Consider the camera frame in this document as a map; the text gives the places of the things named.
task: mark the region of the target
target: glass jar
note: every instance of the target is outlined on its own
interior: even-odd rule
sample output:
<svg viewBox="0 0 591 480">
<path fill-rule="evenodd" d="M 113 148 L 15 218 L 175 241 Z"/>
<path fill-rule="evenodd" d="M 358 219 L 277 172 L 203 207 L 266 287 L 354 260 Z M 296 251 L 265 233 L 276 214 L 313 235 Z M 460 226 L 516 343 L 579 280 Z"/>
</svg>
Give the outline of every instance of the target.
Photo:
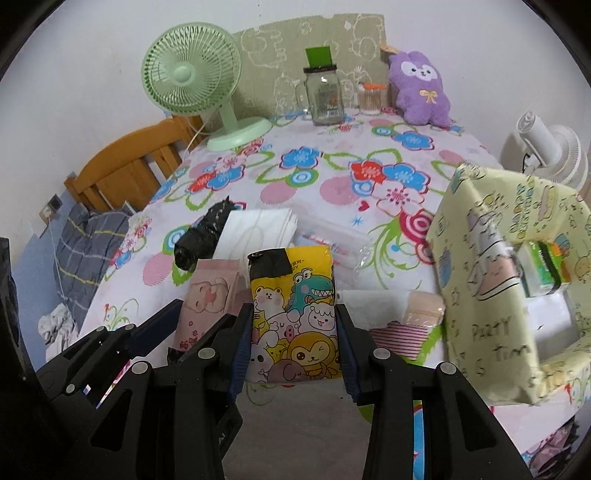
<svg viewBox="0 0 591 480">
<path fill-rule="evenodd" d="M 296 86 L 296 100 L 300 110 L 309 113 L 315 125 L 336 125 L 345 120 L 345 109 L 340 92 L 340 82 L 336 73 L 336 65 L 307 67 L 304 69 L 306 79 L 301 92 L 302 83 Z"/>
</svg>

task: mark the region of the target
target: white wall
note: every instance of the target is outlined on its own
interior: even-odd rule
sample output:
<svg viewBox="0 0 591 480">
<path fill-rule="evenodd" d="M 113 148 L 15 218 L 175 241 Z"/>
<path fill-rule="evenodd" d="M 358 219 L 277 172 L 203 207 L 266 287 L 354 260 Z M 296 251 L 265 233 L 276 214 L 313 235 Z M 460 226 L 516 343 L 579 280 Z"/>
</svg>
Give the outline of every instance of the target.
<svg viewBox="0 0 591 480">
<path fill-rule="evenodd" d="M 513 166 L 508 141 L 534 109 L 591 138 L 591 89 L 550 27 L 521 0 L 66 0 L 0 82 L 0 235 L 16 259 L 33 219 L 71 171 L 162 113 L 139 69 L 166 28 L 201 20 L 238 31 L 304 15 L 377 12 L 388 42 L 440 69 L 452 117 Z"/>
</svg>

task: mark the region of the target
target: wooden chair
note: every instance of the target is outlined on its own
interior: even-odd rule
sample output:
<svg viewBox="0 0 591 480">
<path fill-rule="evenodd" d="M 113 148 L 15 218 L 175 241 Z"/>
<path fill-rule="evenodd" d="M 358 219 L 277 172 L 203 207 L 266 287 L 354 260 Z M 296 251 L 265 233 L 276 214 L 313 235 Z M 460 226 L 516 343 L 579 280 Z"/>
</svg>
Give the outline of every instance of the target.
<svg viewBox="0 0 591 480">
<path fill-rule="evenodd" d="M 143 210 L 160 188 L 145 156 L 151 155 L 164 177 L 170 177 L 181 163 L 173 143 L 187 145 L 194 135 L 191 126 L 201 128 L 201 119 L 171 117 L 125 135 L 96 154 L 77 177 L 66 179 L 64 185 L 75 201 L 100 212 L 119 209 L 125 201 Z M 199 135 L 191 150 L 203 138 Z"/>
</svg>

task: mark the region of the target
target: blue gripper pad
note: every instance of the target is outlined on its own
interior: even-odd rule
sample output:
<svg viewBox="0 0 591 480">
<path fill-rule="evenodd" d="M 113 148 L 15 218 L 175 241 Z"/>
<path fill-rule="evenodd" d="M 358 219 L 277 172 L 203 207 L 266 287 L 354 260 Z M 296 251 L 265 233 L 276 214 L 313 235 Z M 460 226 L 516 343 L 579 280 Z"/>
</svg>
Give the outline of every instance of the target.
<svg viewBox="0 0 591 480">
<path fill-rule="evenodd" d="M 343 374 L 343 382 L 347 393 L 351 395 L 354 402 L 358 402 L 361 396 L 361 387 L 359 385 L 359 379 L 357 376 L 357 361 L 353 355 L 353 349 L 345 328 L 340 321 L 338 309 L 335 309 L 336 315 L 336 332 L 339 339 L 339 355 L 340 355 L 340 370 Z"/>
<path fill-rule="evenodd" d="M 244 379 L 246 378 L 246 369 L 251 358 L 251 335 L 252 335 L 252 313 L 254 308 L 249 309 L 248 321 L 244 322 L 244 328 L 232 359 L 232 373 L 230 375 L 230 385 L 228 386 L 228 400 L 231 403 L 236 401 L 236 397 L 242 391 Z"/>
</svg>

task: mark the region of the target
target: pink package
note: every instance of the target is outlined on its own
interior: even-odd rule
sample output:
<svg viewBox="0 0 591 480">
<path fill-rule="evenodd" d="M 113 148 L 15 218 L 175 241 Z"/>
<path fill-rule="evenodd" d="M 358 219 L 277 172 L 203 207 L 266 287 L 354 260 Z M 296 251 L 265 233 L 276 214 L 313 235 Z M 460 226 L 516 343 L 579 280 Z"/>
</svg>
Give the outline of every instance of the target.
<svg viewBox="0 0 591 480">
<path fill-rule="evenodd" d="M 240 260 L 199 260 L 178 318 L 172 347 L 189 350 L 233 307 Z"/>
</svg>

